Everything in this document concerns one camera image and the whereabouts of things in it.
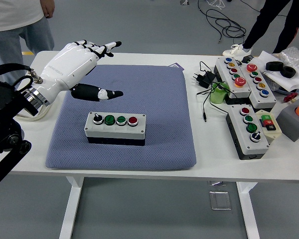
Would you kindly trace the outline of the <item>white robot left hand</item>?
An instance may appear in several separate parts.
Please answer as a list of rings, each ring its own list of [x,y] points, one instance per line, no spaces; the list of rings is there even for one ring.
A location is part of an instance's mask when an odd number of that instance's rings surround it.
[[[72,97],[87,101],[98,102],[121,97],[121,91],[80,83],[97,66],[98,60],[105,56],[113,57],[111,50],[121,44],[117,41],[98,46],[86,40],[67,44],[43,68],[40,75],[42,84],[33,86],[39,92],[42,102],[49,105],[60,92],[67,90]]]

